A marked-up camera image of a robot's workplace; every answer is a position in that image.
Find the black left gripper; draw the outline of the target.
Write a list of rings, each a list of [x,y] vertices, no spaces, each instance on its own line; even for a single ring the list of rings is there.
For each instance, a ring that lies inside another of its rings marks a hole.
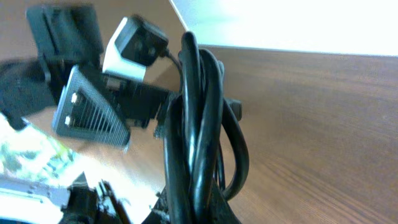
[[[127,124],[146,128],[153,119],[163,122],[173,97],[172,90],[75,65],[63,87],[52,129],[63,137],[126,147],[131,135]]]

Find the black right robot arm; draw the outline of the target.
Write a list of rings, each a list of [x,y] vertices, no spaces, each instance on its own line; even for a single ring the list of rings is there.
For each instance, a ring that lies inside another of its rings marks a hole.
[[[107,181],[88,185],[80,174],[69,186],[1,176],[1,223],[131,223]]]

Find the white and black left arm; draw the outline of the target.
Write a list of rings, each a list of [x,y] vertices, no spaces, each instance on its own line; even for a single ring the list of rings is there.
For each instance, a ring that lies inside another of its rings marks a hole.
[[[122,19],[107,46],[94,6],[36,4],[26,11],[37,56],[1,62],[1,113],[19,131],[26,116],[55,106],[59,136],[118,147],[131,128],[156,120],[156,138],[172,92],[144,82],[146,69],[170,57],[167,36],[134,14]]]

